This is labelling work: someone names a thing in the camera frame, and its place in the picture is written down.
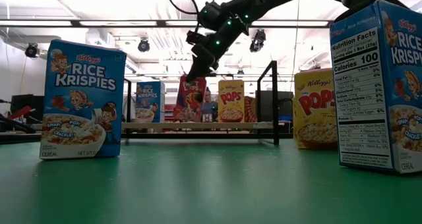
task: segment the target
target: nutrition facts text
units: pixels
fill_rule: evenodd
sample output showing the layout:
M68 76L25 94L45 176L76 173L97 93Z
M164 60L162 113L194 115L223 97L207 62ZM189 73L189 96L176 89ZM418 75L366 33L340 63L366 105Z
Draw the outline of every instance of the nutrition facts text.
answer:
M378 30L332 45L340 159L392 168Z

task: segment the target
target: rice krispies cereal box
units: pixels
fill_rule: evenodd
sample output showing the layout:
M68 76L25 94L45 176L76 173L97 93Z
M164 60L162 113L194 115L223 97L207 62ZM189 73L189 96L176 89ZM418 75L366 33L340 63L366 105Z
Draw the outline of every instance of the rice krispies cereal box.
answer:
M245 87L242 80L218 82L218 122L245 122Z
M186 82L186 75L180 78L176 107L173 116L183 122L200 122L202 101L206 89L205 78L196 78Z
M340 165L422 170L422 15L382 0L334 23Z
M337 148L332 69L308 70L295 75L293 123L298 148Z
M51 41L41 159L119 155L126 54Z
M136 84L135 121L138 123L164 123L166 87L163 82Z

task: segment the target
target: black metal frame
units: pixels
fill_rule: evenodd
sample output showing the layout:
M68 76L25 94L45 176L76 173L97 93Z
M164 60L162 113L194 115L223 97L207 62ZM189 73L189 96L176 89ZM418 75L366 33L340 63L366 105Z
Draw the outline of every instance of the black metal frame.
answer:
M130 80L127 80L125 78L125 81L127 82L127 108L126 108L126 122L130 122L131 121L131 103L132 103L132 82Z
M271 79L272 79L272 124L273 124L273 133L263 133L260 130L256 130L256 134L201 134L201 133L177 133L177 134L147 134L147 133L131 133L130 129L126 129L122 134L122 138L160 138L160 139L273 139L272 143L274 145L280 144L280 138L293 138L292 134L280 134L279 133L279 124L278 124L278 77L277 77L277 61L271 61L267 66L263 74L258 79L258 89L256 92L256 115L258 122L261 121L261 86L260 83L262 79L267 76L268 71L271 69ZM128 83L127 86L127 114L126 121L131 121L131 101L129 101L132 94L132 82L125 78L125 81Z
M258 122L261 121L261 81L266 76L268 71L271 69L271 79L272 79L272 128L273 128L273 143L274 145L280 144L280 134L279 134L279 125L278 125L278 81L277 81L277 61L273 60L264 70L262 75L258 79L258 88L256 89L256 116Z

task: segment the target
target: white wall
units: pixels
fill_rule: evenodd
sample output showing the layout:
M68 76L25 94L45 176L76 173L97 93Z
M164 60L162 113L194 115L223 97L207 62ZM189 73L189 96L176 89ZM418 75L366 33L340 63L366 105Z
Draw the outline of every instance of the white wall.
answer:
M45 66L44 59L27 58L21 49L0 39L0 99L10 101L19 94L44 95ZM9 104L0 103L0 113L9 108Z

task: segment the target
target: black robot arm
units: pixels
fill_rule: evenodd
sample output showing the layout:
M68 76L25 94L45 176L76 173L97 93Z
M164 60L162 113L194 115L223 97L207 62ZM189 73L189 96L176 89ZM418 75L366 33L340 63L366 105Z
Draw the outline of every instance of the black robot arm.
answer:
M197 20L205 28L216 31L214 34L203 36L195 30L187 34L187 42L192 48L193 64L187 81L199 76L208 76L213 68L218 68L218 60L224 55L232 43L241 33L249 35L248 27L252 22L260 19L269 10L292 0L232 0L221 5L211 2L198 13ZM344 6L352 8L359 6L366 0L335 0ZM398 0L385 0L402 7Z

